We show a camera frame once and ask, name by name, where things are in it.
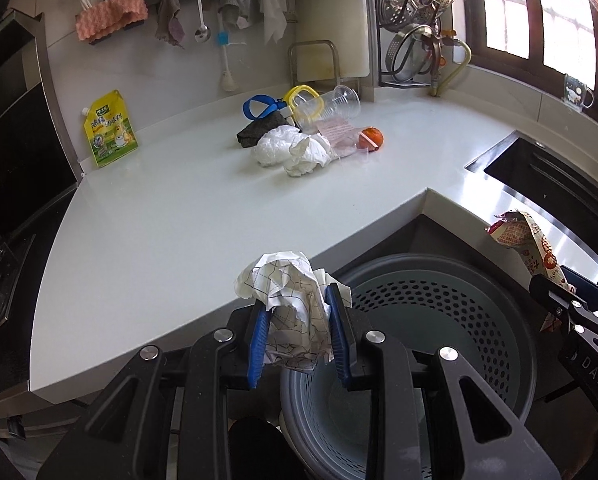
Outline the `red white snack wrapper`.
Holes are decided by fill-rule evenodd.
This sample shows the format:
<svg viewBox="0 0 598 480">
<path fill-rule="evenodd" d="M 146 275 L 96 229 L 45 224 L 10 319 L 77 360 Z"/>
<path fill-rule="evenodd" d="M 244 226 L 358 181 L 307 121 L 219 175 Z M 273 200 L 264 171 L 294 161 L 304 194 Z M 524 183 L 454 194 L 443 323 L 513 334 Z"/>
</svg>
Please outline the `red white snack wrapper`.
<svg viewBox="0 0 598 480">
<path fill-rule="evenodd" d="M 576 291 L 562 272 L 549 240 L 527 212 L 506 211 L 499 214 L 486 232 L 497 244 L 515 249 L 532 276 L 543 275 L 568 292 Z"/>
</svg>

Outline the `grid-patterned paper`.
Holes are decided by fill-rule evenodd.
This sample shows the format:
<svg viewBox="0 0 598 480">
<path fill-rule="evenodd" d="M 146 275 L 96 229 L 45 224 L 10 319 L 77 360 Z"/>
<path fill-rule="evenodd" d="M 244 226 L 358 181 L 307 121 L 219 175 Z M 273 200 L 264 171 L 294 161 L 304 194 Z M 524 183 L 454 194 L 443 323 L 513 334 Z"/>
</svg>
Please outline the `grid-patterned paper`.
<svg viewBox="0 0 598 480">
<path fill-rule="evenodd" d="M 323 269 L 313 269 L 302 252 L 272 252 L 250 263 L 235 282 L 236 295 L 259 300 L 271 313 L 264 362 L 311 373 L 334 358 L 329 333 L 326 288 L 337 285 L 342 302 L 352 306 L 349 286 Z"/>
</svg>

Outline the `clear plastic bag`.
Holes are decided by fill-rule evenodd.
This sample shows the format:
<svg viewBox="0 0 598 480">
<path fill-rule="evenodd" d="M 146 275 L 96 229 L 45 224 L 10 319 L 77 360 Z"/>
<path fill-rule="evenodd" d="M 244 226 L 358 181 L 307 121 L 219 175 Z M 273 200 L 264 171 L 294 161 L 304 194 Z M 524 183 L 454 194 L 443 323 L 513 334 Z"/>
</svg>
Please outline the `clear plastic bag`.
<svg viewBox="0 0 598 480">
<path fill-rule="evenodd" d="M 277 166 L 290 159 L 290 148 L 303 138 L 299 128 L 281 125 L 267 131 L 251 149 L 251 155 L 262 167 Z"/>
</svg>

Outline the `pink printed receipt label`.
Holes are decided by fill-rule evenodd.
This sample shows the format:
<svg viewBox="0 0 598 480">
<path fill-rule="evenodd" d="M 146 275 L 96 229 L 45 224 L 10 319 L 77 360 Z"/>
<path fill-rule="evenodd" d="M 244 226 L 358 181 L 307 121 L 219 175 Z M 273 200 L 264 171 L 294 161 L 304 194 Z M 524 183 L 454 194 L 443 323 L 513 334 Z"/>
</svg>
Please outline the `pink printed receipt label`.
<svg viewBox="0 0 598 480">
<path fill-rule="evenodd" d="M 346 158 L 356 153 L 362 130 L 346 119 L 334 117 L 321 120 L 316 124 L 316 130 L 329 142 L 337 157 Z"/>
</svg>

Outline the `white tissue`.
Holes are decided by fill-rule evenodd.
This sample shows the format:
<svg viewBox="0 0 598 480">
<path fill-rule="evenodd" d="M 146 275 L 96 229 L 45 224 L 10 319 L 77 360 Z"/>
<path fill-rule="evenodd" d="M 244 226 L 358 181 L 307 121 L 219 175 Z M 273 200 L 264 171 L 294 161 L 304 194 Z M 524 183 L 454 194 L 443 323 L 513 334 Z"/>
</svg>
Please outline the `white tissue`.
<svg viewBox="0 0 598 480">
<path fill-rule="evenodd" d="M 324 168 L 336 158 L 329 141 L 319 133 L 293 143 L 289 154 L 290 157 L 284 162 L 284 170 L 292 178 L 310 174 L 317 167 Z"/>
</svg>

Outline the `black kitchen sink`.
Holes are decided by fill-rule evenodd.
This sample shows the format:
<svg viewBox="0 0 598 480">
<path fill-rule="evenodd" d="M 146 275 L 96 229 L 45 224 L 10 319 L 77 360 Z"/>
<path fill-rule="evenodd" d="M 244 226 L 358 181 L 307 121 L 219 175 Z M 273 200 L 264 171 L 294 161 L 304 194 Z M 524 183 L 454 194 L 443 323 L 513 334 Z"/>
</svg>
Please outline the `black kitchen sink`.
<svg viewBox="0 0 598 480">
<path fill-rule="evenodd" d="M 500 182 L 598 263 L 598 183 L 584 171 L 518 130 L 466 169 Z"/>
</svg>

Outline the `glass mug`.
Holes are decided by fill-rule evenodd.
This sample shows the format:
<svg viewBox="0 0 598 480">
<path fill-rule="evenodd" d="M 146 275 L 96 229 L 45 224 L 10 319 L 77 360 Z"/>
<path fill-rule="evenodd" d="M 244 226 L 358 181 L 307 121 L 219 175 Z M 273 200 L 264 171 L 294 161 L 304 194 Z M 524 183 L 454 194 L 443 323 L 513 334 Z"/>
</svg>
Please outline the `glass mug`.
<svg viewBox="0 0 598 480">
<path fill-rule="evenodd" d="M 588 110 L 594 104 L 594 91 L 576 77 L 565 74 L 562 100 L 572 110 L 582 112 L 582 110 Z"/>
</svg>

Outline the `black crumpled bag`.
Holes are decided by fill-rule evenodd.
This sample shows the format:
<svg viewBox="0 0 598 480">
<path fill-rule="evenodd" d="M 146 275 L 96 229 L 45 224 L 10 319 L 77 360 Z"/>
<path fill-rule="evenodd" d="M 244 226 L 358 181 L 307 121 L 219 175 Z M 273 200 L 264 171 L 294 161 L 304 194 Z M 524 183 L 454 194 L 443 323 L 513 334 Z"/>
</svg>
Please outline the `black crumpled bag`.
<svg viewBox="0 0 598 480">
<path fill-rule="evenodd" d="M 279 110 L 275 110 L 265 117 L 252 120 L 236 134 L 236 139 L 242 148 L 253 148 L 265 133 L 286 125 L 288 125 L 287 118 Z"/>
</svg>

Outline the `black lid rack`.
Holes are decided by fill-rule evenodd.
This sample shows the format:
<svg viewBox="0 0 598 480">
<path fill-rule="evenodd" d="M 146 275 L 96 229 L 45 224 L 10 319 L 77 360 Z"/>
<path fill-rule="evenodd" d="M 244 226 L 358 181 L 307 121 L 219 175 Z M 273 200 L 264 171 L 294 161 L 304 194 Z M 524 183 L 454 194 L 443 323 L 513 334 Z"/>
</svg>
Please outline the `black lid rack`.
<svg viewBox="0 0 598 480">
<path fill-rule="evenodd" d="M 396 82 L 390 76 L 386 74 L 386 53 L 389 47 L 391 40 L 393 39 L 396 32 L 390 32 L 390 30 L 382 28 L 378 23 L 378 0 L 372 0 L 372 4 L 374 5 L 374 25 L 376 28 L 375 32 L 375 39 L 376 39 L 376 57 L 377 57 L 377 66 L 378 66 L 378 74 L 377 78 L 380 84 L 387 84 L 388 86 L 421 86 L 428 82 L 431 78 L 431 74 L 439 69 L 440 64 L 440 57 L 441 57 L 441 16 L 442 14 L 448 10 L 446 9 L 440 16 L 437 18 L 436 21 L 430 25 L 434 31 L 436 32 L 436 40 L 438 40 L 439 44 L 439 56 L 436 64 L 433 65 L 432 73 L 430 75 L 425 76 L 417 76 L 414 80 L 409 82 Z"/>
</svg>

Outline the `glass pot lid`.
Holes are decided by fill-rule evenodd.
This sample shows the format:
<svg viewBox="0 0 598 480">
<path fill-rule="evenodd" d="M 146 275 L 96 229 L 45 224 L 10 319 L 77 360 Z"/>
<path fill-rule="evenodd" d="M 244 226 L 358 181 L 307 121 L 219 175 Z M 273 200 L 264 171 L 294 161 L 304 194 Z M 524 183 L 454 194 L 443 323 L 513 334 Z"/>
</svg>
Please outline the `glass pot lid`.
<svg viewBox="0 0 598 480">
<path fill-rule="evenodd" d="M 436 32 L 430 25 L 409 24 L 397 32 L 386 53 L 386 74 L 396 82 L 430 75 L 439 56 Z"/>
</svg>

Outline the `clear plastic cup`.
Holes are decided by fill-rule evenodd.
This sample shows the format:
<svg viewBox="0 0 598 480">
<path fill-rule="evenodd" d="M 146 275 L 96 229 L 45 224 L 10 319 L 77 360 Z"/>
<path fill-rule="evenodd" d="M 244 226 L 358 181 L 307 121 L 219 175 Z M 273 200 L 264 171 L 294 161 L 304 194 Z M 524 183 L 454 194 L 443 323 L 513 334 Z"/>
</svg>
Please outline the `clear plastic cup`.
<svg viewBox="0 0 598 480">
<path fill-rule="evenodd" d="M 316 130 L 316 124 L 321 120 L 330 119 L 334 117 L 341 117 L 343 119 L 352 119 L 360 114 L 361 100 L 357 92 L 339 84 L 334 90 L 321 94 L 325 102 L 325 108 L 320 114 L 320 117 L 312 122 L 311 125 L 305 126 L 303 131 Z"/>
</svg>

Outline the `white blue bottle brush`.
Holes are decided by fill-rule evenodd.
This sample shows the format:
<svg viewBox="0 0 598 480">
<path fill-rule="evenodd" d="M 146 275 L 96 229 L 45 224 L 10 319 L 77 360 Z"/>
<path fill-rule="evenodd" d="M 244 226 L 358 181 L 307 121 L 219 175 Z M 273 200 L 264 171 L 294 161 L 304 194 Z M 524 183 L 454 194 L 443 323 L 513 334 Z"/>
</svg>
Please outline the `white blue bottle brush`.
<svg viewBox="0 0 598 480">
<path fill-rule="evenodd" d="M 232 71 L 229 68 L 228 60 L 228 33 L 226 32 L 223 15 L 218 12 L 218 46 L 221 52 L 222 73 L 220 78 L 220 86 L 224 92 L 235 93 L 239 90 L 238 84 L 234 79 Z"/>
</svg>

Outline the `metal hanging ladle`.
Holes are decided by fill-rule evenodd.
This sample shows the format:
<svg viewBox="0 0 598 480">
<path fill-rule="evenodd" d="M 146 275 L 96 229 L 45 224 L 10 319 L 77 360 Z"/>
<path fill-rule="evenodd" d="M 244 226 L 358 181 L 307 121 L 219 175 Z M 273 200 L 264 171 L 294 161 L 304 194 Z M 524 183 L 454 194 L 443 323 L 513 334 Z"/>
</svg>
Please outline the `metal hanging ladle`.
<svg viewBox="0 0 598 480">
<path fill-rule="evenodd" d="M 211 37 L 211 31 L 209 26 L 204 19 L 204 12 L 203 12 L 203 3 L 202 0 L 197 0 L 197 9 L 198 9 L 198 18 L 199 18 L 199 26 L 195 31 L 195 40 L 200 44 L 208 41 Z"/>
</svg>

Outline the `grey purple hanging rag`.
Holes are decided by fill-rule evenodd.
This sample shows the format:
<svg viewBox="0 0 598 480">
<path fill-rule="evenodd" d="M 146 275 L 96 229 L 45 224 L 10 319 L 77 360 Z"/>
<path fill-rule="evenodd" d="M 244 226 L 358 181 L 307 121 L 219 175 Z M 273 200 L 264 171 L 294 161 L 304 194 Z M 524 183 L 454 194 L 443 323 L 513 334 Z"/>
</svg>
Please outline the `grey purple hanging rag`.
<svg viewBox="0 0 598 480">
<path fill-rule="evenodd" d="M 178 0 L 161 0 L 157 13 L 157 30 L 154 36 L 174 47 L 180 47 L 185 38 L 182 24 L 178 20 L 180 2 Z"/>
</svg>

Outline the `grey hanging cloth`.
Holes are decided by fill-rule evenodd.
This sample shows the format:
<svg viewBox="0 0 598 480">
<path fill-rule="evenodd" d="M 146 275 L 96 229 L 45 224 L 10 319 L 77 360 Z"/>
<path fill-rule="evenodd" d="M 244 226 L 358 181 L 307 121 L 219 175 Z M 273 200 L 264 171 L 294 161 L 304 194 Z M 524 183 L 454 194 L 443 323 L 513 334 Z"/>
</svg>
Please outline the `grey hanging cloth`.
<svg viewBox="0 0 598 480">
<path fill-rule="evenodd" d="M 218 12 L 226 24 L 238 29 L 253 25 L 252 0 L 218 0 Z"/>
</svg>

